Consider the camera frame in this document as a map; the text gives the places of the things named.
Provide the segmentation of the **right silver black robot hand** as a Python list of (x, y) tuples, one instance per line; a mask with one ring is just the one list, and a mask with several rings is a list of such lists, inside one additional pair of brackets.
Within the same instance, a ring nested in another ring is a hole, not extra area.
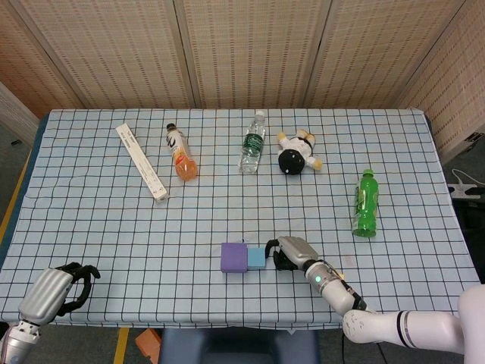
[(265, 258), (273, 253), (277, 270), (306, 272), (318, 261), (318, 253), (301, 237), (282, 236), (269, 240), (264, 248)]

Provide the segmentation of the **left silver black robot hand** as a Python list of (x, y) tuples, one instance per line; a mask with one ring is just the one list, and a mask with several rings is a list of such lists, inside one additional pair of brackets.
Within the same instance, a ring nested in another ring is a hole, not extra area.
[[(91, 278), (100, 277), (96, 267), (78, 262), (45, 269), (19, 305), (20, 320), (40, 327), (52, 322), (56, 316), (79, 309), (90, 295)], [(66, 302), (70, 289), (79, 280), (83, 281), (80, 296)]]

